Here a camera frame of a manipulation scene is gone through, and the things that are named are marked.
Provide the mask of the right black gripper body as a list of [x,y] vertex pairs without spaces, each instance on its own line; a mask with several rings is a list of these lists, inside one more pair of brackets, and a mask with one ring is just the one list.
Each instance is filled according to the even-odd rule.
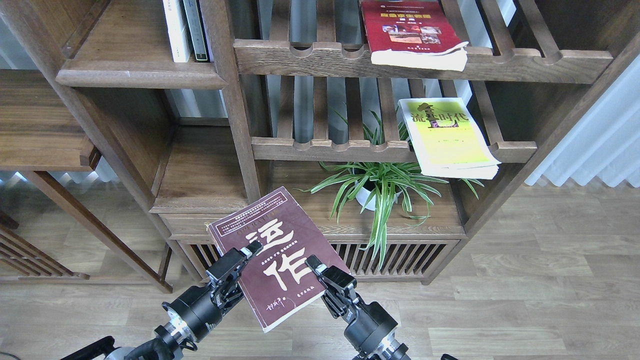
[[366,304],[359,294],[356,300],[332,300],[326,291],[322,300],[335,319],[347,323],[343,334],[359,357],[400,357],[401,344],[395,338],[398,322],[377,301]]

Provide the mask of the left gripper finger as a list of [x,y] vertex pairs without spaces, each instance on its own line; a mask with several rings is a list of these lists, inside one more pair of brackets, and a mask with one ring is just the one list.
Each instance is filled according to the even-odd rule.
[[262,249],[263,245],[258,240],[252,241],[240,250],[237,248],[230,249],[206,270],[209,283],[213,287],[232,287],[237,282],[247,262],[258,255]]

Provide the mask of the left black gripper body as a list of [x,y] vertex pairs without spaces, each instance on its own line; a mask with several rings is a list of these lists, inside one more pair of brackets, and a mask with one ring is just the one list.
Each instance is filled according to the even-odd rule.
[[201,342],[240,300],[243,292],[237,281],[192,285],[171,303],[162,303],[169,316],[165,333],[173,337],[170,346],[194,346]]

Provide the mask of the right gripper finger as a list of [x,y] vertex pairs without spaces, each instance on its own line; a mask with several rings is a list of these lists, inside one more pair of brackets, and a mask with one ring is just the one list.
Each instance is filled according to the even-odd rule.
[[317,276],[321,284],[326,288],[326,296],[332,301],[356,301],[357,281],[354,276],[332,265],[327,267],[315,255],[305,260],[311,271]]

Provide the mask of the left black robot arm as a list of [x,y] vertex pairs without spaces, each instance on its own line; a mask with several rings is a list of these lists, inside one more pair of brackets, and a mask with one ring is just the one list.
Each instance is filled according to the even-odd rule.
[[114,337],[106,336],[65,358],[92,360],[103,355],[106,360],[180,360],[183,350],[196,351],[201,342],[223,317],[243,298],[238,278],[247,263],[263,246],[255,240],[249,245],[227,251],[206,271],[209,283],[192,285],[171,303],[162,307],[169,322],[154,330],[154,338],[137,347],[115,347]]

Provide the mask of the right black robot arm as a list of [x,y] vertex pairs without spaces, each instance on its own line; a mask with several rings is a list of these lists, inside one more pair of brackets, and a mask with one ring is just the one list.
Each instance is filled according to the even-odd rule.
[[377,301],[366,304],[362,300],[355,291],[354,276],[334,265],[327,267],[315,255],[305,262],[326,288],[322,300],[332,317],[347,323],[343,334],[358,352],[355,359],[409,359],[409,348],[395,338],[397,321]]

